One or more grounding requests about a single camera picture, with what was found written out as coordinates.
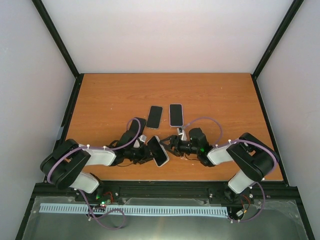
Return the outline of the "black phone case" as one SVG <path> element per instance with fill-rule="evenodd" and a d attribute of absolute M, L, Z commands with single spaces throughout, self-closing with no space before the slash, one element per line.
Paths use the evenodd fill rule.
<path fill-rule="evenodd" d="M 139 135 L 143 134 L 144 128 L 146 126 L 146 119 L 144 118 L 140 118 L 140 117 L 136 117 L 136 120 L 132 120 L 131 124 L 129 126 L 129 130 L 133 133 L 137 133 L 139 132 Z"/>

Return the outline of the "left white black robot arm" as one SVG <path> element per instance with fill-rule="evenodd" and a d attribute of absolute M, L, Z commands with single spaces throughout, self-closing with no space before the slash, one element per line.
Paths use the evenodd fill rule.
<path fill-rule="evenodd" d="M 92 201 L 103 198 L 104 188 L 93 173 L 83 171 L 86 166 L 114 167 L 125 159 L 133 164 L 144 164 L 153 159 L 145 144 L 146 136 L 127 130 L 119 140 L 103 147 L 91 147 L 68 139 L 40 164 L 47 182 L 59 190 L 73 188 L 86 192 Z"/>

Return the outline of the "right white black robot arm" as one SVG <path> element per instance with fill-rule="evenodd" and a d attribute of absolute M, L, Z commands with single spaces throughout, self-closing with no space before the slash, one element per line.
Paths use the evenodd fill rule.
<path fill-rule="evenodd" d="M 224 189 L 218 190 L 216 194 L 229 203 L 234 203 L 247 188 L 261 182 L 280 160 L 274 150 L 248 132 L 224 145 L 216 146 L 209 144 L 199 127 L 189 131 L 189 139 L 185 135 L 184 129 L 178 128 L 177 135 L 161 139 L 159 144 L 175 156 L 196 155 L 205 167 L 228 162 L 234 162 L 239 167 Z"/>

